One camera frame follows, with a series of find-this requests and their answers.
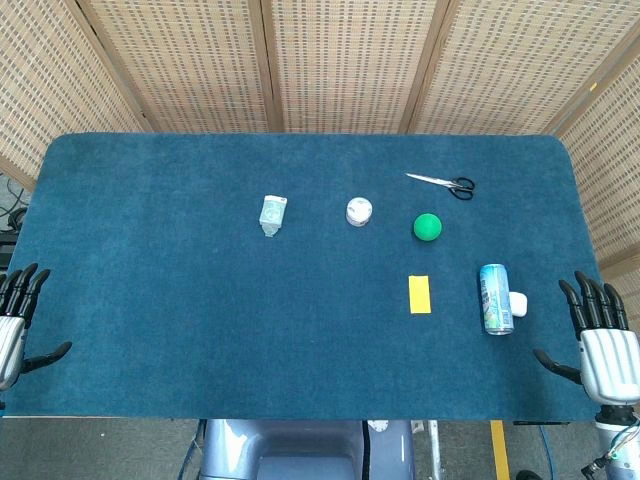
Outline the yellow rectangular card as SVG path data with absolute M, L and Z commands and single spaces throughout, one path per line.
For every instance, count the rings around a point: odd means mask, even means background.
M 416 275 L 409 276 L 408 290 L 410 313 L 413 315 L 430 314 L 432 309 L 429 277 Z

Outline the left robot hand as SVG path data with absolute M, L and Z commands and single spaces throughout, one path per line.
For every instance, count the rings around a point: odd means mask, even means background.
M 9 390 L 23 374 L 47 367 L 71 349 L 70 341 L 45 355 L 26 358 L 25 346 L 43 284 L 51 271 L 36 272 L 33 263 L 9 275 L 0 274 L 0 392 Z

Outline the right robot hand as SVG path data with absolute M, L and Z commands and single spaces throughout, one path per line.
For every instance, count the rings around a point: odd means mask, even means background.
M 595 403 L 627 407 L 640 402 L 640 340 L 630 330 L 623 300 L 613 285 L 574 273 L 580 287 L 566 281 L 566 297 L 578 344 L 580 367 L 560 364 L 542 349 L 534 356 L 551 373 L 583 387 Z

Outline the black handled scissors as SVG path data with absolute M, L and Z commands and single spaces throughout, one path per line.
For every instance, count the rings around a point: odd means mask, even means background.
M 458 177 L 453 180 L 445 180 L 414 173 L 406 173 L 406 176 L 418 181 L 446 188 L 454 197 L 459 200 L 469 201 L 474 196 L 475 183 L 471 179 L 466 177 Z

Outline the blue drink can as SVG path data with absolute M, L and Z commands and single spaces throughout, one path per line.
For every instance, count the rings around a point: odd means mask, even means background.
M 504 265 L 487 264 L 479 271 L 485 331 L 490 335 L 508 335 L 514 331 L 508 275 Z

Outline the blue table cloth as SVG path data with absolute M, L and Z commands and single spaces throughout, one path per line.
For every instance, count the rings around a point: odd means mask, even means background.
M 459 200 L 406 173 L 475 183 Z M 288 202 L 266 237 L 266 195 Z M 346 220 L 350 199 L 373 206 Z M 442 233 L 415 237 L 433 213 Z M 560 280 L 598 268 L 551 136 L 82 133 L 47 149 L 11 265 L 51 271 L 12 416 L 584 421 Z M 527 296 L 485 331 L 479 271 Z M 428 276 L 430 314 L 408 277 Z

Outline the grey robot torso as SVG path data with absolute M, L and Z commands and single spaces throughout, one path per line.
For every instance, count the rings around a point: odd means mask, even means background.
M 433 420 L 201 419 L 177 480 L 197 452 L 197 480 L 416 480 L 413 436 L 424 431 L 429 480 L 440 480 Z

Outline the green ball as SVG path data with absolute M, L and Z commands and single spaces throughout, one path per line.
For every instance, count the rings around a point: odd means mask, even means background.
M 436 240 L 442 233 L 441 219 L 433 213 L 422 213 L 413 222 L 413 233 L 421 241 Z

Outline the woven bamboo folding screen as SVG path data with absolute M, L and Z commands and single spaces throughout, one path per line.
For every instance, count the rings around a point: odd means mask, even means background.
M 552 135 L 640 334 L 640 0 L 0 0 L 0 225 L 84 131 Z

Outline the white round container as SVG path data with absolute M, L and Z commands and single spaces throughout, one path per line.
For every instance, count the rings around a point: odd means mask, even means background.
M 365 226 L 373 213 L 371 202 L 364 197 L 354 197 L 349 200 L 346 206 L 346 220 L 354 227 Z

